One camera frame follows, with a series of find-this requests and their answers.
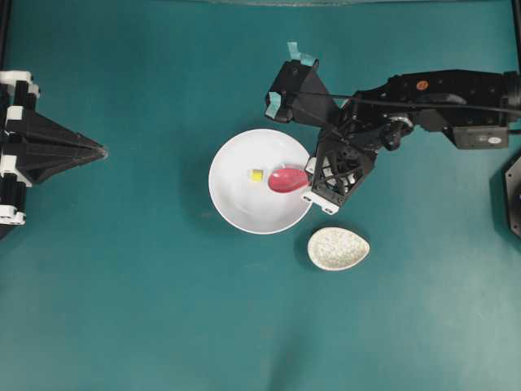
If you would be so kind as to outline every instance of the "white bowl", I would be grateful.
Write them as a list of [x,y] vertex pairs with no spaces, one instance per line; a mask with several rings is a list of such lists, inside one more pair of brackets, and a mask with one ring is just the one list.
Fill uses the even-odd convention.
[[[275,234],[294,226],[311,204],[300,199],[302,189],[275,193],[268,188],[274,169],[304,169],[309,154],[294,138],[277,130],[255,129],[238,134],[213,158],[208,186],[217,211],[232,226],[252,234]],[[261,169],[262,182],[249,173]]]

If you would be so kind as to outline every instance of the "orange sticker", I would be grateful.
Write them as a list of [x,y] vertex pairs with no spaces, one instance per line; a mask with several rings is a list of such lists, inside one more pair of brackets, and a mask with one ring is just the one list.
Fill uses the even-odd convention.
[[416,85],[416,88],[419,90],[419,91],[424,91],[427,89],[427,87],[429,86],[429,82],[427,80],[421,80],[418,82],[418,84]]

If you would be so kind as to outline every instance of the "bowl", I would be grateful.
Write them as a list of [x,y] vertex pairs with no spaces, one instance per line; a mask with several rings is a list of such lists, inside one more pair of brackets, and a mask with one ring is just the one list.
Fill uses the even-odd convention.
[[349,269],[369,254],[369,243],[354,232],[339,227],[322,228],[308,242],[309,259],[328,271]]
[[[270,129],[255,129],[231,138],[213,158],[208,175],[212,202],[232,226],[252,234],[275,234],[294,226],[311,204],[300,195],[303,187],[291,193],[268,188],[268,177],[275,169],[304,169],[309,154],[294,138]],[[252,171],[262,171],[262,179]]]

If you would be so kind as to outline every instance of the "speckled white dish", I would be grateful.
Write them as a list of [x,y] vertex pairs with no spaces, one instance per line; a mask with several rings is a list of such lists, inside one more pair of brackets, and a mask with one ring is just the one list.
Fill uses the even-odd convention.
[[344,228],[318,230],[308,242],[311,261],[323,270],[346,270],[369,254],[370,246],[363,238]]

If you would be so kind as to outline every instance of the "black robotic arm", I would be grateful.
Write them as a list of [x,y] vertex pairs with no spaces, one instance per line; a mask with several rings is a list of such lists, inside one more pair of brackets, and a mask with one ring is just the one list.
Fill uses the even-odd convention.
[[285,62],[266,95],[266,116],[321,128],[303,198],[329,214],[361,185],[379,150],[398,149],[416,125],[443,133],[459,149],[498,149],[508,147],[508,125],[521,116],[516,72],[412,73],[346,96],[329,94],[317,69],[316,59]]

